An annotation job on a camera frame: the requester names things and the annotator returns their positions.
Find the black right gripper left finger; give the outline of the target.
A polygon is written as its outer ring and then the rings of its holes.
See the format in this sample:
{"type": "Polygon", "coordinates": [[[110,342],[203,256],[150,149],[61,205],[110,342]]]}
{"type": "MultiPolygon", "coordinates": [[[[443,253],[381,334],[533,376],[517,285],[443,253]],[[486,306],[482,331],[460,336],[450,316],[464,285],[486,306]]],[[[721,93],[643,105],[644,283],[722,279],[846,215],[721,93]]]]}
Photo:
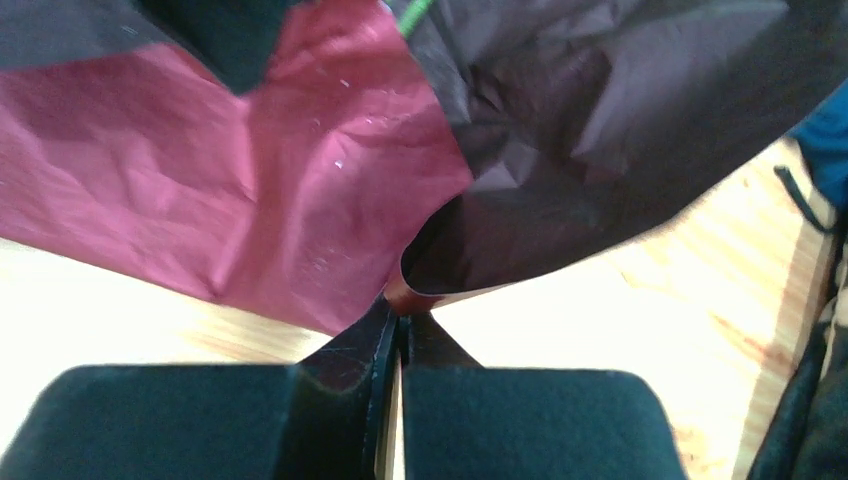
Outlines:
{"type": "Polygon", "coordinates": [[[5,479],[371,479],[397,316],[377,301],[290,364],[103,365],[52,381],[5,479]]]}

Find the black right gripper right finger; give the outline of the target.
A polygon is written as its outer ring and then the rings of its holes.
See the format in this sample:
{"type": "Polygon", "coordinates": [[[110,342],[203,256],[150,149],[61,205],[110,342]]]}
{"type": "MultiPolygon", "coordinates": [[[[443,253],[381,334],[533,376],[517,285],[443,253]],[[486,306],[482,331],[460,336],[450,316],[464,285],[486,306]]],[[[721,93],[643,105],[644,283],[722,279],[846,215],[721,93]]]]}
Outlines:
{"type": "Polygon", "coordinates": [[[681,479],[669,420],[639,376],[484,367],[429,314],[400,321],[410,479],[681,479]]]}

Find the maroon wrapping paper sheet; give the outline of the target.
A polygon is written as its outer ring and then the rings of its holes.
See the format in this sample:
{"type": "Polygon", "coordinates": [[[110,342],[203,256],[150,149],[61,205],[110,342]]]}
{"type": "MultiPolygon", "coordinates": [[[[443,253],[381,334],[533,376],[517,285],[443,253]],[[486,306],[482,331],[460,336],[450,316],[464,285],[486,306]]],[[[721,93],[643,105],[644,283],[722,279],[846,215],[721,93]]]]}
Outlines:
{"type": "Polygon", "coordinates": [[[1,234],[337,333],[675,216],[847,76],[843,1],[5,1],[1,234]]]}

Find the pink fake flower bunch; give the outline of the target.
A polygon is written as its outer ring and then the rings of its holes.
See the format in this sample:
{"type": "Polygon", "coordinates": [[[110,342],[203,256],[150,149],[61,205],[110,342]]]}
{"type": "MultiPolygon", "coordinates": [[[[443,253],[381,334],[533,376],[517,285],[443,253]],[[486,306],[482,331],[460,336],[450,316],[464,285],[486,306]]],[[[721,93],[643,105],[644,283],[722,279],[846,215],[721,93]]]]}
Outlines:
{"type": "Polygon", "coordinates": [[[434,0],[413,0],[408,3],[397,22],[398,30],[404,38],[413,34],[433,4],[434,0]]]}

